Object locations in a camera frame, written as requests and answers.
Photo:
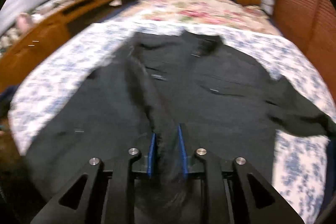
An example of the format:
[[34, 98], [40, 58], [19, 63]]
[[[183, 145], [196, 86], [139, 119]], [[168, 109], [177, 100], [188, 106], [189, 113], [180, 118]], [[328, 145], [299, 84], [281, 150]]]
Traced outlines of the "dark grey jacket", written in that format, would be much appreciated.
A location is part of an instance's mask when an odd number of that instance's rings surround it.
[[219, 36], [135, 33], [96, 69], [34, 139], [31, 179], [50, 199], [91, 156], [108, 160], [139, 139], [157, 139], [154, 177], [135, 185], [148, 223], [193, 219], [178, 126], [224, 159], [242, 156], [272, 178], [277, 130], [335, 138], [335, 123], [291, 83]]

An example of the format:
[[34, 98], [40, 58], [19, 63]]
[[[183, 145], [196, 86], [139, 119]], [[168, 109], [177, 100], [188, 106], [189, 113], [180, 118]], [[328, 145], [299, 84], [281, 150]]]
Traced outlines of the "blue floral white quilt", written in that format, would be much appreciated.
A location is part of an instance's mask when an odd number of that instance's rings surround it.
[[[9, 112], [19, 152], [26, 153], [39, 130], [62, 109], [89, 73], [109, 64], [113, 52], [134, 32], [179, 35], [184, 30], [219, 35], [226, 45], [255, 58], [273, 78], [285, 76], [298, 92], [335, 117], [335, 103], [322, 77], [303, 53], [282, 36], [220, 25], [109, 20], [80, 32], [22, 82]], [[324, 136], [277, 134], [272, 183], [305, 223], [313, 223], [322, 210], [328, 142]]]

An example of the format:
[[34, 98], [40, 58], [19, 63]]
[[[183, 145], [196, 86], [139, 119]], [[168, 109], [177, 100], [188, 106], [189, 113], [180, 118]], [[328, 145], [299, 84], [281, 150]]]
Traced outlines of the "pink floral blanket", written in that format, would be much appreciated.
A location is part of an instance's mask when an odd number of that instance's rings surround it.
[[242, 6], [231, 0], [139, 0], [123, 10], [122, 18], [222, 25], [280, 36], [259, 6]]

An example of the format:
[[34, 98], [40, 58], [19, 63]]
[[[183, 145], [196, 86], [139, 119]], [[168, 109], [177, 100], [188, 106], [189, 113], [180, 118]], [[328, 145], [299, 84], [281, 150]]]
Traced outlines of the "wooden desk cabinet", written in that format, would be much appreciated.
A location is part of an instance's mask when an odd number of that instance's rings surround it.
[[71, 38], [68, 23], [112, 1], [76, 0], [33, 26], [1, 57], [1, 91], [20, 84], [43, 60]]

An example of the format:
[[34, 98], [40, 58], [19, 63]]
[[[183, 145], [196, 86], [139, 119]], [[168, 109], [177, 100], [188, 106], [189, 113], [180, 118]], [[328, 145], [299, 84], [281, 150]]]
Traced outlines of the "wooden louvered wardrobe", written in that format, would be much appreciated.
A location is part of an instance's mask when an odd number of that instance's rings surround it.
[[335, 95], [335, 8], [330, 0], [275, 0], [273, 19]]

